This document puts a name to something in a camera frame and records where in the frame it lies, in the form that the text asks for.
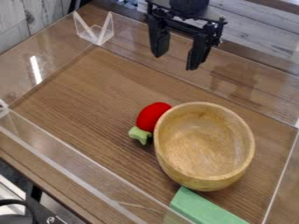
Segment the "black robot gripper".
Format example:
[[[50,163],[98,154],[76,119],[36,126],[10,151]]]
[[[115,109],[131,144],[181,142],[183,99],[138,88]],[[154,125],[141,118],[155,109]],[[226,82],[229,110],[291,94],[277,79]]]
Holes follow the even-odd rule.
[[[189,51],[187,70],[197,70],[206,61],[211,46],[221,44],[227,19],[210,7],[211,0],[145,0],[147,2],[151,51],[157,58],[170,49],[167,26],[194,37]]]

